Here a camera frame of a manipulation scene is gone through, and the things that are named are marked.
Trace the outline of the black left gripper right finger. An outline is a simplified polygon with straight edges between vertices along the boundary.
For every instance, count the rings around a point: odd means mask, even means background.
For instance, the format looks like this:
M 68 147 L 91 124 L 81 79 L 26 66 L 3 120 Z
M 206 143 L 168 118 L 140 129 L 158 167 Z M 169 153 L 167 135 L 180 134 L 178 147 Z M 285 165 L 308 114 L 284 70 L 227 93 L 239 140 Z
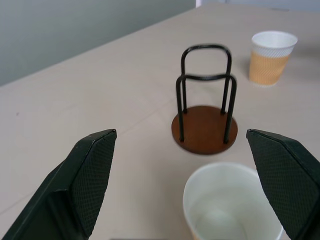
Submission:
M 320 238 L 320 163 L 297 140 L 258 129 L 246 132 L 271 207 L 292 240 Z

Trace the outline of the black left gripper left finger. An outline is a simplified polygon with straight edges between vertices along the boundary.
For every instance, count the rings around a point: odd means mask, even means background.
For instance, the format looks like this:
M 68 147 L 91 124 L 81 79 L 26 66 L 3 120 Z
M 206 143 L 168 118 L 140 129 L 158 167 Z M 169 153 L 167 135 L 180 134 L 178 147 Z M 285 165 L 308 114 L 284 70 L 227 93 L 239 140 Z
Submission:
M 108 187 L 117 131 L 79 140 L 3 236 L 5 240 L 87 240 Z

